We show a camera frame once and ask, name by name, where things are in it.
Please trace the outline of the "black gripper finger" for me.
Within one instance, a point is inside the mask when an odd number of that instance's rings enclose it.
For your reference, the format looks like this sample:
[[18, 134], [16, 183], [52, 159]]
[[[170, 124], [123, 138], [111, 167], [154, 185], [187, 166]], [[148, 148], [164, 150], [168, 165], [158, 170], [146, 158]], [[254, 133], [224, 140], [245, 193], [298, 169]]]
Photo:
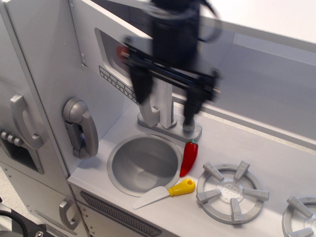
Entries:
[[194, 115], [200, 111], [204, 101], [205, 95], [202, 92], [187, 92], [187, 100], [184, 105], [184, 125], [193, 124]]
[[129, 67], [129, 74], [136, 99], [139, 104], [143, 104], [152, 92], [153, 76], [149, 70], [140, 67]]

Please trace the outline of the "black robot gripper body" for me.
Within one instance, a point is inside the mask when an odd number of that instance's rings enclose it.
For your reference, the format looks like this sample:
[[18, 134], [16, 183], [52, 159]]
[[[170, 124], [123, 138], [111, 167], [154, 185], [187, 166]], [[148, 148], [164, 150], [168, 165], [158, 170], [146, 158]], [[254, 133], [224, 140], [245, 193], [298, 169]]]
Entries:
[[199, 36], [200, 7], [211, 13], [215, 9], [206, 0], [152, 0], [146, 4], [145, 17], [150, 25], [149, 45], [143, 39], [126, 37], [124, 44], [129, 67], [140, 67], [162, 81], [188, 91], [202, 92], [205, 100], [213, 100], [217, 69], [210, 67], [198, 53], [198, 42], [211, 43], [221, 35], [221, 22], [215, 19], [211, 34]]

